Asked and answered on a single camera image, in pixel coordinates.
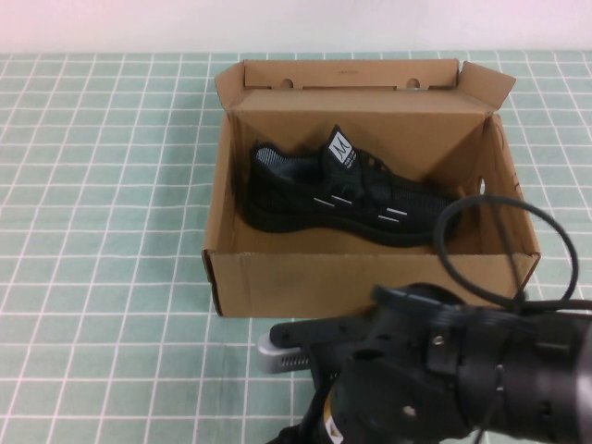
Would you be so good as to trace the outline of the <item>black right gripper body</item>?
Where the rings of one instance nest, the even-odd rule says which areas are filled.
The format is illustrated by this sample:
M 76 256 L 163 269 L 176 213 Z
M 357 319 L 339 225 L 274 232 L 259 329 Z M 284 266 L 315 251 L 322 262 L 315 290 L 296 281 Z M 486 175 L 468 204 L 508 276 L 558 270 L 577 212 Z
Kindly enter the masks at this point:
M 464 353 L 305 350 L 315 393 L 279 443 L 440 443 L 476 429 L 475 360 Z

